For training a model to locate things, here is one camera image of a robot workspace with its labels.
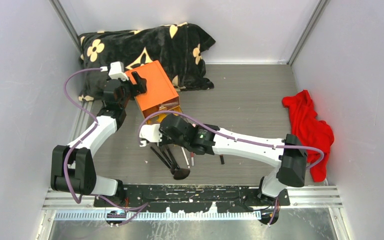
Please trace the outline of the orange drawer organizer box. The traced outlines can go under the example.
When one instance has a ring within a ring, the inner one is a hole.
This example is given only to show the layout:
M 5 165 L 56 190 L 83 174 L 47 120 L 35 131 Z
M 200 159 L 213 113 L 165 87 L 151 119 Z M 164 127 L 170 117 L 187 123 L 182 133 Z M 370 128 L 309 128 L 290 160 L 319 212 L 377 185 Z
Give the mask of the orange drawer organizer box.
M 135 97 L 144 118 L 158 111 L 182 112 L 179 94 L 158 60 L 125 73 L 132 78 L 133 72 L 137 72 L 140 77 L 146 79 L 146 93 Z

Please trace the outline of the orange brown lip pen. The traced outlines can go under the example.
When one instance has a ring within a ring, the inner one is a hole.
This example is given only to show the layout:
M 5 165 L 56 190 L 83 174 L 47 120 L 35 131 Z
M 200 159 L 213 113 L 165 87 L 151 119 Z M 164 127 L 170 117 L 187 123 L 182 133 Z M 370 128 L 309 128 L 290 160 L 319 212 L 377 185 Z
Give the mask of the orange brown lip pen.
M 222 165 L 224 165 L 224 164 L 225 164 L 224 156 L 223 156 L 223 155 L 220 155 L 219 158 L 220 158 L 220 163 L 221 163 Z

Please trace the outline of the white silver pencil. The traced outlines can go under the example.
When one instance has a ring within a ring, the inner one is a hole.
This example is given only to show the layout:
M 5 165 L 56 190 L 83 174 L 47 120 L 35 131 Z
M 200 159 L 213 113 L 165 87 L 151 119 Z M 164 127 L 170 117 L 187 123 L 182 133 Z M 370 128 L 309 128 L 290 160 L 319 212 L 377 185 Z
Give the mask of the white silver pencil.
M 186 154 L 186 150 L 184 149 L 184 147 L 181 147 L 181 150 L 182 150 L 182 154 L 183 154 L 183 157 L 185 159 L 185 162 L 186 162 L 186 166 L 188 169 L 190 169 L 190 162 L 189 162 L 189 158 L 187 157 L 187 154 Z

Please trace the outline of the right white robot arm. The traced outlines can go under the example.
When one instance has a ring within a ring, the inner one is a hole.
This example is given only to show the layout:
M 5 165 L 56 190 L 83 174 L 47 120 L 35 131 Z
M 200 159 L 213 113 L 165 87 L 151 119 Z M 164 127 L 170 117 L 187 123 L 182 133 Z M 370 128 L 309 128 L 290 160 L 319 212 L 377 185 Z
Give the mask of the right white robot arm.
M 196 155 L 231 155 L 272 166 L 272 172 L 261 179 L 257 192 L 263 205 L 271 205 L 286 187 L 305 185 L 308 154 L 296 135 L 255 137 L 216 125 L 191 124 L 175 114 L 162 120 L 159 131 L 174 144 Z

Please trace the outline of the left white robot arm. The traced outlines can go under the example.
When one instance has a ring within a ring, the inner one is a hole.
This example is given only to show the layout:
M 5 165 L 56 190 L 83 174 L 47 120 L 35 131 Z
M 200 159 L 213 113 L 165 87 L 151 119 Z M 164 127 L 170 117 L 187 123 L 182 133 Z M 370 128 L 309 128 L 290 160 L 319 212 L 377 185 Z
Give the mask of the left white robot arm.
M 121 206 L 126 192 L 121 180 L 97 175 L 93 157 L 102 144 L 122 126 L 129 100 L 147 91 L 147 80 L 137 71 L 126 80 L 111 77 L 103 92 L 102 108 L 94 123 L 67 145 L 52 151 L 50 187 L 80 196 L 102 195 L 113 206 Z

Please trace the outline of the black round makeup brush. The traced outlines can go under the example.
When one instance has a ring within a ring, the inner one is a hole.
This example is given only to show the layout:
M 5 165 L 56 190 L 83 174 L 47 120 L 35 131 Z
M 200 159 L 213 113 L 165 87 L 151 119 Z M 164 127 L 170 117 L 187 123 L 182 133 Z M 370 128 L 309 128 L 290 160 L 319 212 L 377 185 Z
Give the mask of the black round makeup brush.
M 171 158 L 168 156 L 168 154 L 165 152 L 165 148 L 160 146 L 159 147 L 159 150 L 161 152 L 161 154 L 163 155 L 163 158 L 165 160 L 166 163 L 168 163 L 168 166 L 170 167 L 170 170 L 173 172 L 173 171 L 176 171 L 176 167 L 175 167 L 175 164 L 172 162 Z

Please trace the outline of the black fan makeup brush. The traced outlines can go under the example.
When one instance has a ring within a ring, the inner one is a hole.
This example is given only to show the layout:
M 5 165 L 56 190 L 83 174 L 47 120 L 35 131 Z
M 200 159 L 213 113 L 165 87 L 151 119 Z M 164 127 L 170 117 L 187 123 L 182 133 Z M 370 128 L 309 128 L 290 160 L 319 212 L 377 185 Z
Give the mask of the black fan makeup brush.
M 171 173 L 173 175 L 174 180 L 184 180 L 190 175 L 190 170 L 186 168 L 180 168 L 179 164 L 177 163 L 176 159 L 174 158 L 174 155 L 172 154 L 171 150 L 169 148 L 166 148 L 166 151 L 169 156 L 169 161 L 171 164 Z

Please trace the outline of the black floral plush blanket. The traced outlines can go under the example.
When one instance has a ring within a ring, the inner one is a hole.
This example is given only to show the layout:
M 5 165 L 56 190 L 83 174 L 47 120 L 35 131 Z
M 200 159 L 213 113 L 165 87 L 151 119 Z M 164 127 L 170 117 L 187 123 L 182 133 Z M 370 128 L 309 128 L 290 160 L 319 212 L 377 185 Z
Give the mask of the black floral plush blanket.
M 216 40 L 200 26 L 183 22 L 144 30 L 87 32 L 78 36 L 85 69 L 121 62 L 129 71 L 159 61 L 178 91 L 213 89 L 202 53 Z

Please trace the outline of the red cloth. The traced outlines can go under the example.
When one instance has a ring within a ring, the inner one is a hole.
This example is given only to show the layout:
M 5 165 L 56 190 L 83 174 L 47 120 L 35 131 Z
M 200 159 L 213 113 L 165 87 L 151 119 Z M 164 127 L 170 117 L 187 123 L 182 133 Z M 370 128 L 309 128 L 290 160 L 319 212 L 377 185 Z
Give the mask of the red cloth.
M 288 109 L 291 133 L 296 135 L 304 146 L 317 148 L 321 154 L 308 150 L 307 162 L 315 164 L 309 169 L 314 182 L 323 182 L 327 177 L 327 163 L 331 147 L 335 141 L 331 126 L 324 120 L 318 120 L 315 103 L 307 90 L 302 90 L 293 96 L 285 96 L 282 105 Z

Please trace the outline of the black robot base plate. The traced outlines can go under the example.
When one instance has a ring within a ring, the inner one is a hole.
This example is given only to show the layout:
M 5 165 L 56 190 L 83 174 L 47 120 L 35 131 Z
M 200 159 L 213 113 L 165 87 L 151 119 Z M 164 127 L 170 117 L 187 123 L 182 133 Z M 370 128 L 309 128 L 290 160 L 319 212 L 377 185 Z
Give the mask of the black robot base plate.
M 120 196 L 96 196 L 94 207 L 133 209 L 149 213 L 250 213 L 274 207 L 272 197 L 263 196 L 258 186 L 126 184 Z

